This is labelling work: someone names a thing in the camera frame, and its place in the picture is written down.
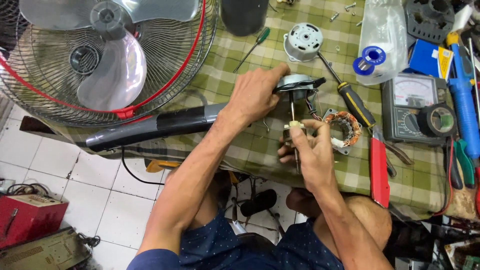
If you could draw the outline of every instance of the man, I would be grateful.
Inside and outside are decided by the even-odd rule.
[[[238,76],[228,105],[210,131],[168,176],[128,270],[392,269],[382,253],[391,230],[388,210],[367,197],[343,199],[329,126],[323,122],[302,121],[317,130],[317,137],[291,128],[306,190],[293,189],[287,206],[311,219],[291,225],[273,254],[256,254],[242,246],[219,211],[209,185],[220,161],[236,135],[275,107],[279,96],[272,90],[289,73],[282,63]],[[294,160],[287,146],[278,153],[284,156],[281,162]]]

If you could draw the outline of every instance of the plastic bag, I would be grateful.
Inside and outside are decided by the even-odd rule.
[[[376,85],[393,79],[408,67],[407,23],[401,0],[366,0],[360,35],[359,57],[364,48],[378,46],[386,53],[385,62],[369,76],[357,74],[363,85]]]

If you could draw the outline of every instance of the fan guard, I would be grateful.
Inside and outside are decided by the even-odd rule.
[[[18,0],[0,1],[0,91],[33,115],[61,124],[101,127],[127,123],[163,106],[192,80],[212,46],[218,0],[199,0],[193,20],[146,20],[135,25],[145,53],[147,75],[138,98],[121,110],[83,107],[76,91],[98,64],[104,41],[91,27],[46,30],[29,24]]]

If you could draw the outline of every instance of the workbench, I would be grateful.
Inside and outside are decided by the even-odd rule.
[[[318,115],[323,116],[330,108],[338,111],[347,110],[343,99],[337,93],[337,83],[322,61],[315,59],[310,62],[290,62],[284,52],[283,35],[297,23],[311,23],[319,27],[323,33],[321,53],[332,62],[338,76],[352,84],[353,89],[381,124],[380,86],[359,85],[352,69],[352,63],[358,55],[361,32],[361,26],[356,24],[362,20],[364,1],[357,0],[357,6],[347,12],[344,7],[351,2],[353,1],[300,0],[290,6],[270,0],[270,4],[277,10],[276,12],[268,8],[265,26],[271,28],[271,33],[264,43],[253,50],[238,73],[243,74],[259,67],[269,69],[282,61],[287,62],[292,73],[327,79],[327,82],[318,88],[318,96],[314,97]],[[339,12],[340,15],[330,22],[335,12]],[[255,36],[234,37],[219,22],[213,46],[203,67],[190,86],[163,106],[161,111],[227,102],[237,77],[232,71],[253,46],[255,39]],[[298,114],[303,113],[303,118],[311,118],[305,102],[296,102],[296,111]],[[276,153],[280,146],[278,139],[282,135],[284,124],[288,121],[288,103],[281,102],[265,119],[270,132],[267,132],[262,119],[253,123],[233,140],[221,168],[252,174],[290,186],[302,186],[302,178],[296,175],[294,166],[280,164]],[[85,146],[85,139],[90,134],[100,130],[71,128],[51,122],[48,122],[48,125],[81,147]],[[340,131],[334,130],[334,133],[335,136],[341,136]],[[126,157],[181,162],[203,136],[204,133],[199,133],[143,142],[126,147]],[[365,195],[370,193],[369,137],[367,130],[363,128],[363,134],[348,156],[335,154],[335,170],[341,191]],[[390,208],[395,214],[415,220],[427,218],[431,213],[440,210],[445,200],[446,177],[442,167],[442,151],[440,148],[421,145],[397,144],[397,146],[415,161],[415,165],[405,165],[393,153],[387,151],[398,172],[398,175],[389,181],[392,204]],[[120,151],[99,154],[108,159],[120,158]],[[472,198],[473,191],[455,192],[453,205],[447,214],[474,219],[475,207]]]

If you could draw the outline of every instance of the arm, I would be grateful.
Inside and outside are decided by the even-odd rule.
[[[158,197],[137,254],[150,249],[179,254],[181,234],[198,212],[228,145],[245,127],[275,107],[279,96],[272,95],[272,90],[289,71],[282,63],[269,71],[257,69],[238,76],[228,105]]]
[[[300,154],[305,186],[322,209],[345,269],[392,269],[373,237],[348,208],[338,190],[329,125],[316,120],[302,122],[318,133],[317,137],[308,138],[297,127],[290,130]],[[322,172],[331,173],[325,176]]]

